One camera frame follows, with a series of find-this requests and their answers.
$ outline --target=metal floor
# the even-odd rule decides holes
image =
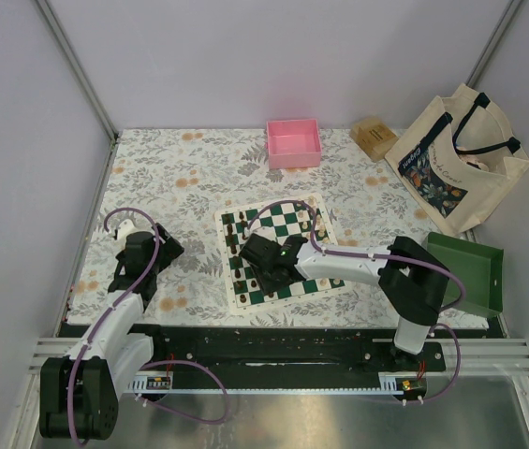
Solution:
[[[433,379],[433,384],[441,381]],[[164,398],[186,412],[214,418],[217,396]],[[203,426],[150,408],[132,398],[121,403],[110,439],[88,448],[108,449],[364,449],[529,448],[529,435],[513,386],[506,378],[464,378],[445,397],[423,406],[371,402],[348,396],[235,396],[233,417]],[[39,442],[41,449],[75,447]]]

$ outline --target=chessboard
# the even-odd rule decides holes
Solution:
[[[300,199],[307,202],[316,211],[316,240],[337,244],[329,213],[320,194],[281,199]],[[340,295],[351,290],[351,285],[340,279],[316,279],[295,282],[269,295],[262,294],[254,271],[245,260],[239,257],[239,251],[248,238],[247,224],[261,209],[276,201],[280,199],[219,210],[215,214],[223,277],[232,314],[269,311],[300,302]],[[311,219],[304,206],[282,204],[260,215],[254,221],[250,231],[262,226],[273,228],[276,240],[283,245],[290,235],[302,235],[309,238]]]

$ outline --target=tote bag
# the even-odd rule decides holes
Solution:
[[[483,223],[529,167],[504,112],[465,84],[436,97],[385,159],[450,236]]]

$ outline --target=floral table surface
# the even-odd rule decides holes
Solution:
[[[70,301],[70,324],[99,314],[121,250],[102,228],[110,210],[145,210],[185,247],[158,278],[143,321],[165,326],[396,327],[398,315],[379,288],[354,284],[344,295],[275,311],[231,315],[221,277],[214,213],[230,205],[319,192],[339,244],[376,246],[405,235],[422,242],[436,226],[384,161],[372,163],[345,129],[322,129],[320,167],[268,170],[262,129],[128,129],[120,138],[80,279]],[[120,213],[116,225],[131,216]],[[454,327],[487,327],[486,320],[448,311]]]

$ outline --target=black bag handle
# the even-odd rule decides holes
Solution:
[[[434,123],[433,127],[428,132],[428,134],[421,139],[419,147],[423,151],[428,149],[429,146],[434,142],[434,140],[439,136],[439,134],[441,134],[441,132],[451,122],[453,122],[453,117],[451,117],[451,114],[448,112],[439,117],[439,120]]]
[[[491,100],[489,99],[489,97],[485,95],[484,92],[481,92],[475,98],[472,108],[470,108],[468,113],[463,116],[462,121],[458,125],[458,129],[456,129],[455,133],[453,133],[453,148],[457,154],[471,154],[471,155],[486,154],[487,152],[494,152],[495,150],[499,150],[500,148],[504,148],[504,147],[507,147],[509,151],[513,154],[517,150],[520,149],[521,143],[516,138],[510,138],[506,142],[496,143],[488,147],[477,148],[476,150],[468,150],[468,151],[463,152],[462,150],[457,149],[458,137],[460,136],[460,133],[462,132],[463,128],[466,126],[466,124],[470,120],[470,117],[472,117],[472,114],[474,114],[474,111],[477,110],[478,107],[485,109],[486,107],[489,106],[490,103],[491,103]]]

